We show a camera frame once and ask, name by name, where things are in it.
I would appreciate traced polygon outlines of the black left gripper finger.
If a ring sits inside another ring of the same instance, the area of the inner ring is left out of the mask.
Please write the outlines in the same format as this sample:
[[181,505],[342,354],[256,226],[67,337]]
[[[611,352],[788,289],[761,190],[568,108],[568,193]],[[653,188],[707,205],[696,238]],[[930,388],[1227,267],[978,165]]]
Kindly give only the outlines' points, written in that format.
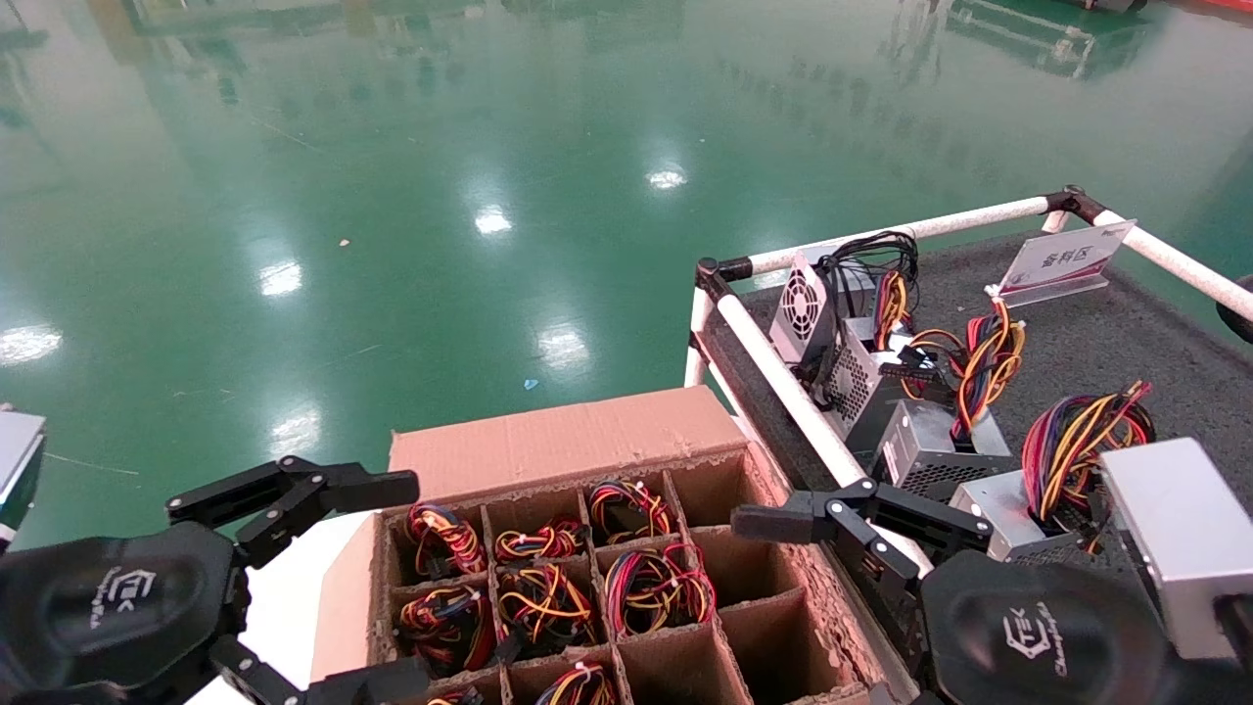
[[233,636],[217,639],[211,662],[252,704],[398,704],[426,695],[431,674],[420,657],[342,671],[303,690]]
[[407,507],[420,498],[416,475],[370,473],[358,461],[317,465],[288,455],[165,502],[170,526],[193,523],[216,531],[247,518],[236,535],[242,565],[267,566],[331,513]]

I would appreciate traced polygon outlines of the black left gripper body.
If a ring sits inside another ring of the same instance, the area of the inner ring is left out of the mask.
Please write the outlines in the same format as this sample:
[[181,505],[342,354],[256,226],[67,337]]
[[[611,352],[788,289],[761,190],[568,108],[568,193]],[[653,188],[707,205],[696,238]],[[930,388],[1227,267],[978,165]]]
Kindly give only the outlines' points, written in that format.
[[246,627],[247,584],[236,543],[192,523],[5,553],[3,701],[187,702]]

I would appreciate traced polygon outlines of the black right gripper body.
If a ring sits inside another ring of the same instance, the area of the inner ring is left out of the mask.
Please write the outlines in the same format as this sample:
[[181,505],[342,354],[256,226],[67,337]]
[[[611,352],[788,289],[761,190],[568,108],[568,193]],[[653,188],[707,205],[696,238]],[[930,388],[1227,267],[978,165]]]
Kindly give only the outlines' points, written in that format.
[[1187,664],[1136,591],[965,550],[920,586],[926,681],[946,704],[1163,704]]

